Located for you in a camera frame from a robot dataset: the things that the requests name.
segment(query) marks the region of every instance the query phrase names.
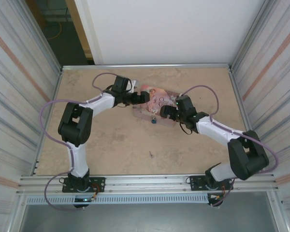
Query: metal rail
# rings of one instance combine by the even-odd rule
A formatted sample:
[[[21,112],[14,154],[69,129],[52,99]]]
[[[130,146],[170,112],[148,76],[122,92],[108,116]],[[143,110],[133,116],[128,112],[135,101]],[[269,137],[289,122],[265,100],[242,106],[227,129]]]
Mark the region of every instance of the metal rail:
[[[190,185],[185,182],[190,175],[106,175],[104,193],[100,194],[150,194],[150,193],[191,193]],[[75,193],[62,193],[62,184],[55,178],[47,189],[49,195],[75,195]],[[51,176],[22,177],[17,195],[43,195],[44,188]],[[272,174],[256,174],[246,181],[237,179],[234,183],[234,192],[277,191],[277,184]]]
[[[62,70],[92,69],[144,69],[144,68],[228,68],[227,63],[191,63],[191,64],[112,64],[112,65],[73,65],[63,66]]]

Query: table surface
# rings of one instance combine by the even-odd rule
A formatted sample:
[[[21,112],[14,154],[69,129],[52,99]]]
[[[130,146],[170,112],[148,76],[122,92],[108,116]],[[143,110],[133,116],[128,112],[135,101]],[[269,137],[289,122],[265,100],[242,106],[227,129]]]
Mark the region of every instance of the table surface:
[[[91,82],[102,72],[116,73],[131,80],[137,79],[141,84],[176,92],[184,92],[194,85],[208,85],[215,90],[220,102],[214,119],[244,130],[225,68],[68,70],[63,72],[57,99],[84,101],[95,97],[99,92],[92,88]],[[104,75],[95,84],[106,88],[113,82],[114,76]],[[188,95],[197,111],[215,111],[216,100],[208,89],[197,88]],[[54,106],[48,127],[48,132],[60,140],[57,129],[65,105],[57,103]],[[228,160],[227,148],[216,141],[196,133],[186,135],[177,124],[169,128],[135,118],[131,106],[115,107],[97,115],[87,142],[90,174],[203,173],[209,167]],[[36,174],[53,175],[68,168],[67,148],[46,138]]]

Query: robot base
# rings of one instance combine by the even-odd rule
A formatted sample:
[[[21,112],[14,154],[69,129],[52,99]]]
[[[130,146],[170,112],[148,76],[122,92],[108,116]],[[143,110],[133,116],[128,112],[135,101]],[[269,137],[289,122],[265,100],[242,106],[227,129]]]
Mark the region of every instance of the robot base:
[[[62,192],[104,192],[105,177],[89,177],[89,170],[83,177],[69,174],[62,179]]]
[[[205,191],[205,190],[212,190],[212,191],[222,191],[223,187],[224,190],[227,191],[231,187],[232,180],[231,179],[225,179],[220,182],[216,182],[215,186],[209,186],[205,175],[192,175],[187,178],[187,180],[190,180],[189,183],[191,187],[191,191]]]

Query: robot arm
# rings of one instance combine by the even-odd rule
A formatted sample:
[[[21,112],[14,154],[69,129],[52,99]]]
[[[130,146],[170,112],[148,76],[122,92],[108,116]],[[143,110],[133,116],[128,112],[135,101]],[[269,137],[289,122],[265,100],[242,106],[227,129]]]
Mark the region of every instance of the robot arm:
[[[204,112],[197,113],[187,95],[180,96],[175,101],[177,108],[163,106],[160,111],[161,117],[169,116],[170,119],[184,124],[188,129],[206,135],[228,148],[230,162],[219,163],[205,172],[209,186],[213,187],[228,178],[238,177],[246,180],[269,164],[262,146],[240,136],[244,134],[259,141],[254,131],[234,130],[211,120],[210,116]]]
[[[73,189],[86,191],[89,186],[86,141],[90,136],[93,117],[120,103],[129,105],[149,101],[147,92],[143,91],[141,95],[134,92],[136,85],[137,81],[116,76],[114,84],[104,90],[102,96],[87,100],[87,104],[67,103],[58,127],[58,133],[62,140],[72,148],[71,151],[68,149],[70,170],[73,167],[71,173],[68,174],[68,179]],[[70,152],[73,152],[74,165],[72,165]]]

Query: orange stripe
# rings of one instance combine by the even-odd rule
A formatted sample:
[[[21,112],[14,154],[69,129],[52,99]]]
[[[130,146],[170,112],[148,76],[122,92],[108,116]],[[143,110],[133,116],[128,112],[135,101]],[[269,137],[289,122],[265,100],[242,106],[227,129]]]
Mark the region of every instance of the orange stripe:
[[[15,182],[13,180],[6,179],[6,178],[1,177],[1,176],[0,176],[0,185],[4,185],[4,186],[15,188],[15,189],[18,188],[17,182]]]
[[[32,83],[32,85],[37,89],[39,94],[45,99],[45,101],[49,102],[49,97],[44,93],[44,91],[40,88],[40,86],[35,82],[30,73],[26,70],[24,65],[19,61],[19,59],[14,55],[14,53],[10,50],[7,44],[0,37],[0,47],[5,51],[5,53],[10,57],[13,63],[19,68],[19,70],[25,75],[25,77]]]
[[[290,182],[290,174],[277,178],[276,182],[278,185],[289,183]]]
[[[247,96],[249,95],[249,93],[253,90],[253,88],[256,86],[256,84],[261,80],[261,78],[266,74],[266,72],[270,69],[270,67],[272,66],[272,64],[275,62],[275,60],[280,56],[280,54],[286,49],[286,47],[290,44],[290,33],[289,35],[286,37],[286,39],[284,40],[284,42],[282,42],[282,44],[280,45],[280,47],[278,48],[278,50],[276,51],[276,53],[274,54],[274,56],[270,59],[270,61],[266,64],[266,66],[263,68],[263,70],[261,71],[261,73],[257,76],[256,80],[254,80],[254,82],[252,83],[252,85],[249,87],[249,89],[247,90],[247,92],[243,95],[243,100],[245,101],[245,99],[247,98]]]

